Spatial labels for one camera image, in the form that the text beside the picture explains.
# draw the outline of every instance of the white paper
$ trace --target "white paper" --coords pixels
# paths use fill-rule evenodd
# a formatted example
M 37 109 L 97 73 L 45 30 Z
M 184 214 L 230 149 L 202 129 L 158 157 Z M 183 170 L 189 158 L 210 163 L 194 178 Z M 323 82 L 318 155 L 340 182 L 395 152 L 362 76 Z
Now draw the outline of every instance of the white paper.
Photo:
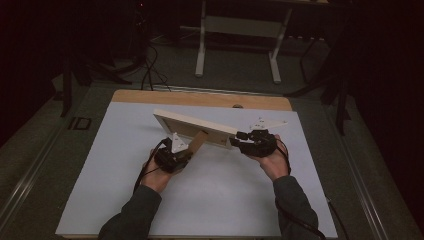
M 120 212 L 150 149 L 167 137 L 153 116 L 155 108 L 244 132 L 250 132 L 249 126 L 259 117 L 287 121 L 270 132 L 279 134 L 289 149 L 291 175 L 317 212 L 319 230 L 328 238 L 337 237 L 296 112 L 118 102 L 108 107 L 56 234 L 98 234 Z M 280 236 L 271 180 L 238 148 L 204 144 L 161 195 L 151 236 Z

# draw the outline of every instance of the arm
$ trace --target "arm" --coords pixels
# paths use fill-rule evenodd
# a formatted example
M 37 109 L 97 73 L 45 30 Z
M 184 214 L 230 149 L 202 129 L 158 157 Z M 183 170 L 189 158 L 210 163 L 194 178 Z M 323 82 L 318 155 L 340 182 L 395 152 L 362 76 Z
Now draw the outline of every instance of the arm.
M 147 239 L 150 224 L 159 208 L 160 195 L 140 185 L 121 213 L 112 217 L 100 230 L 98 239 Z
M 274 193 L 281 208 L 294 217 L 318 228 L 318 216 L 311 208 L 308 198 L 292 176 L 283 176 L 273 182 Z M 304 227 L 278 213 L 281 236 L 283 239 L 318 239 Z
M 157 167 L 152 159 L 146 172 Z M 131 199 L 122 207 L 121 212 L 103 225 L 98 239 L 147 239 L 151 222 L 162 200 L 159 193 L 165 189 L 173 175 L 161 169 L 146 174 Z
M 275 138 L 278 147 L 288 156 L 287 149 L 280 142 L 280 136 L 275 135 Z M 317 228 L 318 217 L 297 180 L 289 176 L 285 156 L 276 150 L 264 158 L 249 157 L 259 162 L 261 168 L 273 182 L 274 193 L 279 206 L 294 217 Z M 278 220 L 283 239 L 318 239 L 315 234 L 294 223 L 280 212 L 278 213 Z

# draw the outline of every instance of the sleeve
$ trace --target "sleeve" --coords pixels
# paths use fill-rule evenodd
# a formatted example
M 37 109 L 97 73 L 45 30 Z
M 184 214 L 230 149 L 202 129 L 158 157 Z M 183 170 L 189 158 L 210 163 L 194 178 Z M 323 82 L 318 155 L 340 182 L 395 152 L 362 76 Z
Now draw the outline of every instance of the sleeve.
M 302 187 L 292 176 L 284 176 L 273 182 L 274 193 L 281 208 L 294 217 L 318 227 L 318 216 L 311 208 Z M 281 236 L 283 239 L 318 239 L 318 237 L 278 213 Z
M 103 225 L 98 239 L 147 239 L 151 222 L 162 198 L 153 189 L 140 185 L 131 199 L 122 207 L 121 213 Z

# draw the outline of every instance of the cable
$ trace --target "cable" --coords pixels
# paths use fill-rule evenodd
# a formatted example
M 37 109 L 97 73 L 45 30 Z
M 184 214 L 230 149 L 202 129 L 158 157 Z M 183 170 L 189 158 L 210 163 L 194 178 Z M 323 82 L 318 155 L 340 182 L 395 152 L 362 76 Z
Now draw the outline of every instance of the cable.
M 147 173 L 146 173 L 147 167 L 149 166 L 149 163 L 152 161 L 153 156 L 155 156 L 155 154 L 156 154 L 156 152 L 158 151 L 158 149 L 159 149 L 160 145 L 162 145 L 163 143 L 165 143 L 165 140 L 166 140 L 166 139 L 162 139 L 162 141 L 160 141 L 160 142 L 158 143 L 158 145 L 156 145 L 155 149 L 154 149 L 154 150 L 150 153 L 149 159 L 147 160 L 146 164 L 145 164 L 145 165 L 143 166 L 143 168 L 141 169 L 140 174 L 138 175 L 137 181 L 135 181 L 133 194 L 134 194 L 134 193 L 135 193 L 135 191 L 137 190 L 138 186 L 140 186 L 141 179 L 142 179 L 144 176 L 146 176 L 147 174 L 149 174 L 149 173 L 151 173 L 151 172 L 153 172 L 153 171 L 156 171 L 156 170 L 158 170 L 158 169 L 160 168 L 160 166 L 159 166 L 158 168 L 156 168 L 156 169 L 154 169 L 154 170 L 149 171 L 149 172 L 147 172 Z
M 310 225 L 309 223 L 306 223 L 306 222 L 300 220 L 299 218 L 293 216 L 292 214 L 290 214 L 289 212 L 284 210 L 282 207 L 280 207 L 277 199 L 275 199 L 275 206 L 277 206 L 278 211 L 282 215 L 284 215 L 286 218 L 288 218 L 292 222 L 298 224 L 299 226 L 305 228 L 306 230 L 310 231 L 311 233 L 317 235 L 321 240 L 326 240 L 325 235 L 320 230 L 318 230 L 318 228 Z
M 153 83 L 153 84 L 165 85 L 166 88 L 168 88 L 168 90 L 171 92 L 171 88 L 169 88 L 168 84 L 166 83 L 168 81 L 168 77 L 165 74 L 160 73 L 154 66 L 151 67 L 151 70 L 153 70 L 153 72 L 161 81 L 160 83 Z
M 195 34 L 197 34 L 199 32 L 200 32 L 200 30 L 195 30 L 195 31 L 193 31 L 191 33 L 188 33 L 186 35 L 183 35 L 183 36 L 179 37 L 179 40 L 182 40 L 182 39 L 185 39 L 185 38 L 189 38 L 189 37 L 191 37 L 191 36 L 193 36 L 193 35 L 195 35 Z M 166 41 L 160 42 L 159 40 L 161 38 L 165 38 Z M 161 35 L 159 35 L 157 37 L 153 37 L 152 39 L 149 40 L 149 42 L 150 43 L 153 43 L 153 44 L 157 44 L 157 45 L 171 45 L 171 44 L 175 43 L 174 41 L 167 39 L 165 34 L 161 34 Z
M 150 47 L 150 48 L 152 48 L 152 49 L 155 51 L 155 57 L 154 57 L 153 61 L 151 62 L 151 65 L 150 65 L 150 66 L 149 66 L 149 64 L 148 64 L 148 61 L 146 61 L 147 72 L 144 74 L 143 79 L 142 79 L 142 81 L 141 81 L 141 90 L 143 90 L 144 82 L 145 82 L 145 80 L 146 80 L 146 77 L 147 77 L 147 76 L 149 76 L 150 89 L 153 91 L 152 79 L 151 79 L 151 78 L 152 78 L 152 76 L 151 76 L 150 71 L 151 71 L 152 67 L 153 67 L 153 66 L 155 65 L 155 63 L 156 63 L 156 60 L 157 60 L 157 58 L 158 58 L 158 51 L 156 50 L 156 48 L 152 47 L 150 44 L 149 44 L 149 47 Z
M 281 142 L 281 144 L 283 144 L 283 147 L 287 151 L 287 153 L 286 153 L 281 148 L 279 148 L 277 146 L 278 151 L 280 151 L 280 153 L 283 154 L 284 160 L 286 160 L 287 168 L 288 168 L 289 175 L 290 175 L 290 173 L 291 173 L 291 167 L 290 167 L 290 161 L 289 161 L 289 150 L 287 149 L 287 146 L 286 146 L 286 144 L 283 143 L 283 141 L 281 141 L 280 139 L 277 139 L 277 141 Z
M 347 235 L 346 228 L 345 228 L 345 226 L 344 226 L 344 224 L 343 224 L 343 222 L 342 222 L 339 214 L 337 213 L 336 209 L 334 208 L 333 204 L 331 203 L 331 199 L 328 198 L 327 196 L 325 196 L 325 198 L 327 198 L 328 206 L 330 206 L 331 211 L 333 211 L 334 215 L 336 215 L 337 221 L 339 221 L 340 227 L 342 228 L 343 233 L 346 236 L 346 240 L 350 240 L 349 235 Z

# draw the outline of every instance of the metal frame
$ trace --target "metal frame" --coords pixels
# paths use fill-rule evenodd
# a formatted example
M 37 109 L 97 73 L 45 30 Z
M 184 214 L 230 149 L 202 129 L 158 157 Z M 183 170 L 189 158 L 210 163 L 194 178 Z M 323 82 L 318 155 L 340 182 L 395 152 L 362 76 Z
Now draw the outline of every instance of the metal frame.
M 206 15 L 206 0 L 202 3 L 202 15 L 200 20 L 200 45 L 197 55 L 196 77 L 203 76 L 205 65 L 205 34 L 208 32 L 220 32 L 229 34 L 239 34 L 258 37 L 276 38 L 276 44 L 272 51 L 269 52 L 269 63 L 271 66 L 272 77 L 274 83 L 281 83 L 280 72 L 277 64 L 277 55 L 280 51 L 281 43 L 284 39 L 287 24 L 289 22 L 292 9 L 286 12 L 284 22 L 257 21 L 239 18 L 228 18 L 219 16 Z

